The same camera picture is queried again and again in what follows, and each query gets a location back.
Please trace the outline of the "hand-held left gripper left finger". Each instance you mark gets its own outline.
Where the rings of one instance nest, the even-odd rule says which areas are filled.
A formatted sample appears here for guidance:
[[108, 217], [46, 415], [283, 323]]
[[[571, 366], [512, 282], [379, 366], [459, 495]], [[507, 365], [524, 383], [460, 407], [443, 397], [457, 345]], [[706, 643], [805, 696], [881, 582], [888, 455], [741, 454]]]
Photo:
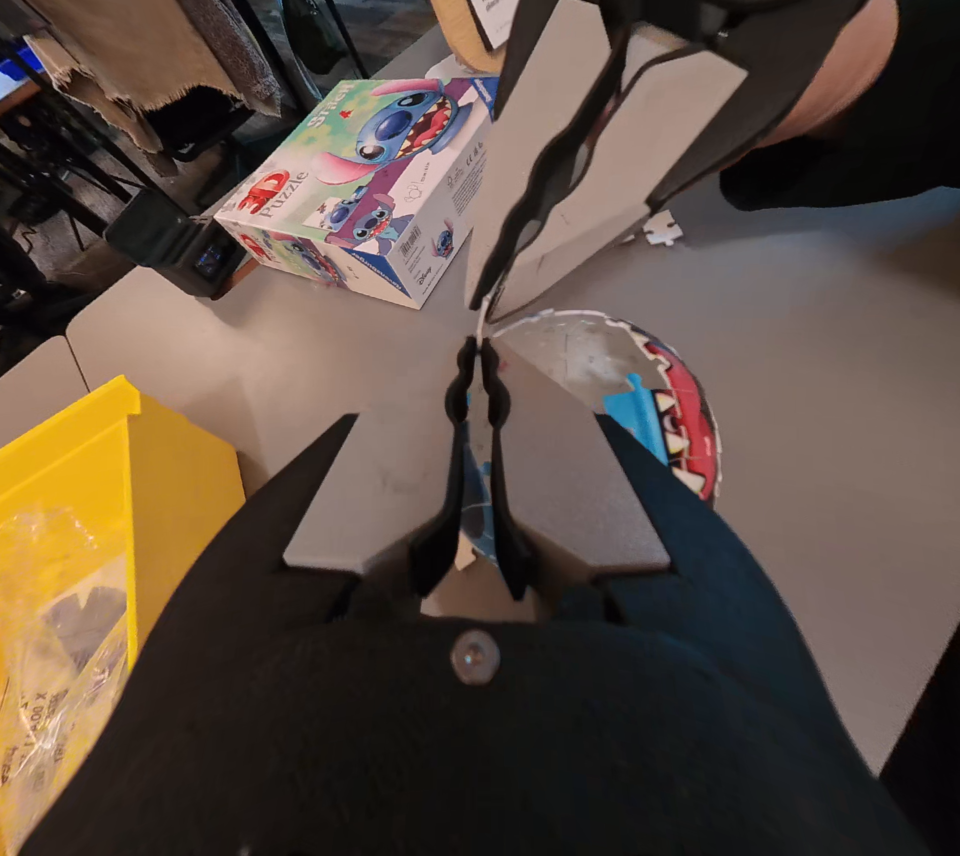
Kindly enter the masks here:
[[428, 597], [457, 556], [477, 341], [443, 395], [356, 416], [283, 561]]

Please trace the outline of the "cartoon printed puzzle box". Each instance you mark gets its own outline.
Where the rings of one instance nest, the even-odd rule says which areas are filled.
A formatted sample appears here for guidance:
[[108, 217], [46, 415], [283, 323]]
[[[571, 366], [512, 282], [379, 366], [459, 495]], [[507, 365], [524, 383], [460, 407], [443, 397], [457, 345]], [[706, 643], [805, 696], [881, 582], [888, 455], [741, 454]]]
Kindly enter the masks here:
[[497, 93], [342, 81], [211, 214], [261, 265], [419, 310], [472, 231]]

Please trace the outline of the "dark green bag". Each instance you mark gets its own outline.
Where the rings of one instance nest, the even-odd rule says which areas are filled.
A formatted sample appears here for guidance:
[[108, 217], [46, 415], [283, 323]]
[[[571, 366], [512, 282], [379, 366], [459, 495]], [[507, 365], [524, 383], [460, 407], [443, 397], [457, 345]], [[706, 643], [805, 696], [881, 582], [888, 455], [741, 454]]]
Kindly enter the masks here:
[[295, 59], [313, 75], [327, 76], [344, 52], [314, 0], [277, 0], [286, 39]]

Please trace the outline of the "clear plastic bag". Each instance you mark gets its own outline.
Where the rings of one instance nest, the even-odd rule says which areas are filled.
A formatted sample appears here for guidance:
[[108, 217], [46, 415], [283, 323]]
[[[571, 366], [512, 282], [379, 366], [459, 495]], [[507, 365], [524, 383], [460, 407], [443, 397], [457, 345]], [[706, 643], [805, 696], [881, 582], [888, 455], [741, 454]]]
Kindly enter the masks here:
[[126, 561], [66, 510], [2, 524], [2, 854], [17, 854], [89, 755], [128, 677]]

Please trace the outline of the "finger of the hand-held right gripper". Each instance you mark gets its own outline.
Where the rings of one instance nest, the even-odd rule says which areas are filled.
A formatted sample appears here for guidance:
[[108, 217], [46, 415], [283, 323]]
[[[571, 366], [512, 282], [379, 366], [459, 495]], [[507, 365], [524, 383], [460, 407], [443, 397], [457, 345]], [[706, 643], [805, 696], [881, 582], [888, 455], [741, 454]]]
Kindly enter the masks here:
[[738, 93], [745, 68], [650, 28], [636, 32], [619, 89], [586, 126], [568, 190], [494, 290], [488, 323], [535, 302], [594, 255], [636, 233], [663, 208], [655, 197], [675, 165]]
[[582, 137], [563, 139], [559, 149], [549, 146], [574, 121], [611, 51], [597, 4], [558, 0], [510, 93], [502, 73], [498, 96], [506, 102], [489, 131], [470, 209], [466, 307], [480, 307], [497, 288], [518, 253], [540, 233], [560, 192], [569, 189]]

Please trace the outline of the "black device with display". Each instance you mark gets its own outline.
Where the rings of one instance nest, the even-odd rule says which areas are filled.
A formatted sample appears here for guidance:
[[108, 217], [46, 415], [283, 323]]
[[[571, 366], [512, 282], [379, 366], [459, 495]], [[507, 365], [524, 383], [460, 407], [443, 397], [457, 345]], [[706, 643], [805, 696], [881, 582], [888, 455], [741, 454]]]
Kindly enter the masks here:
[[246, 249], [214, 218], [184, 213], [160, 191], [142, 189], [103, 232], [131, 263], [194, 298], [213, 298], [246, 260]]

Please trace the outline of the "beige patterned cloth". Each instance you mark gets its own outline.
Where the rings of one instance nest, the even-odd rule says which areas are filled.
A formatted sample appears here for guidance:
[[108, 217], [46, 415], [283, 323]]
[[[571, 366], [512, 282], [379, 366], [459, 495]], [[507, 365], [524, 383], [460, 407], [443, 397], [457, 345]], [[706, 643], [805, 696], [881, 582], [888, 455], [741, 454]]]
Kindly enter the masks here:
[[46, 21], [27, 34], [54, 87], [138, 149], [161, 154], [148, 116], [210, 90], [282, 115], [282, 88], [232, 0], [24, 0]]

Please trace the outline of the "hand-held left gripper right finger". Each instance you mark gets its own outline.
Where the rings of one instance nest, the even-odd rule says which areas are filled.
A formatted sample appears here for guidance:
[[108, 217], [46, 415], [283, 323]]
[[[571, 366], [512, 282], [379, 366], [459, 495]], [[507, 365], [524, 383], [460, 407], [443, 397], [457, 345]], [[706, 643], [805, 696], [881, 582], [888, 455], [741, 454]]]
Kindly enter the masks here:
[[486, 338], [497, 565], [510, 595], [557, 600], [571, 586], [669, 569], [670, 558], [594, 412]]

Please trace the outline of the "blue puzzle ball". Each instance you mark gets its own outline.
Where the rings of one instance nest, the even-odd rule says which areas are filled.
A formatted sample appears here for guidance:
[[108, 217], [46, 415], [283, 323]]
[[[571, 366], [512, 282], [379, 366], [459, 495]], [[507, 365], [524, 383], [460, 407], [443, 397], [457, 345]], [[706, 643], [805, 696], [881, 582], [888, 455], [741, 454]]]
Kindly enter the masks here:
[[[610, 418], [702, 502], [715, 503], [719, 430], [699, 379], [673, 347], [629, 321], [586, 310], [541, 311], [486, 338], [573, 394], [600, 424]], [[470, 557], [497, 562], [487, 402], [484, 386], [474, 384], [461, 545], [471, 545]]]

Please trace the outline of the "yellow plastic bin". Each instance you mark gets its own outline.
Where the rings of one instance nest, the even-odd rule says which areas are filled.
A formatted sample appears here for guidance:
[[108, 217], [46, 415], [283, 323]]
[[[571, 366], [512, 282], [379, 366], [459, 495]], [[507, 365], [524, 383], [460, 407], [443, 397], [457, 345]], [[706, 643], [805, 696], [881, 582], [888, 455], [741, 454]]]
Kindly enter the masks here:
[[186, 573], [243, 505], [234, 449], [125, 377], [2, 447], [1, 522], [39, 507], [110, 533], [126, 561], [127, 676]]

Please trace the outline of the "person's right forearm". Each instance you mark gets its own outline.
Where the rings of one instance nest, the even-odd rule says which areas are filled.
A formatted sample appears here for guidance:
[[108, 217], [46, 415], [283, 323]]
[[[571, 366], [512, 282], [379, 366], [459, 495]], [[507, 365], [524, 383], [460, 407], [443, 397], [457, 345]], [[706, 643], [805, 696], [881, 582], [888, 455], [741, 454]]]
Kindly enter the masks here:
[[897, 0], [877, 82], [830, 139], [756, 146], [719, 176], [741, 211], [832, 208], [958, 188], [959, 0]]

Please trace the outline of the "person's right hand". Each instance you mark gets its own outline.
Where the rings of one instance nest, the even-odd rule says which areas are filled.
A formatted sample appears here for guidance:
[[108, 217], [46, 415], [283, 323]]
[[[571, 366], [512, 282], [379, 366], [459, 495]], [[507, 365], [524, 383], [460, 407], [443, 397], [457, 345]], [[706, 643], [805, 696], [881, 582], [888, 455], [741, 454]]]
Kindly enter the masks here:
[[798, 102], [758, 148], [799, 137], [830, 139], [878, 81], [899, 35], [897, 0], [868, 0], [838, 34]]

